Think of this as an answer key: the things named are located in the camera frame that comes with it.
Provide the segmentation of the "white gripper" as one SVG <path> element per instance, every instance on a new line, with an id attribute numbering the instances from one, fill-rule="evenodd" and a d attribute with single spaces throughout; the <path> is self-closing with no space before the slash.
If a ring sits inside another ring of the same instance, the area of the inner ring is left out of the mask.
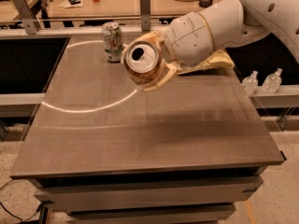
<path id="1" fill-rule="evenodd" d="M 162 45 L 174 60 L 167 63 Z M 147 73 L 134 72 L 130 78 L 144 91 L 156 91 L 171 80 L 179 71 L 179 64 L 194 66 L 206 59 L 214 51 L 214 42 L 206 20 L 199 13 L 172 20 L 163 34 L 158 31 L 140 36 L 123 51 L 122 64 L 159 64 Z"/>

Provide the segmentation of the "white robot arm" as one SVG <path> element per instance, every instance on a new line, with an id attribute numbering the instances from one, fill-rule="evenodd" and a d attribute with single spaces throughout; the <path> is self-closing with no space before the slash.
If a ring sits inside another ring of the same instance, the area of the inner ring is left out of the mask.
<path id="1" fill-rule="evenodd" d="M 174 75 L 233 64 L 216 53 L 275 35 L 299 60 L 299 0 L 221 0 L 176 18 L 128 45 L 121 64 L 142 91 Z"/>

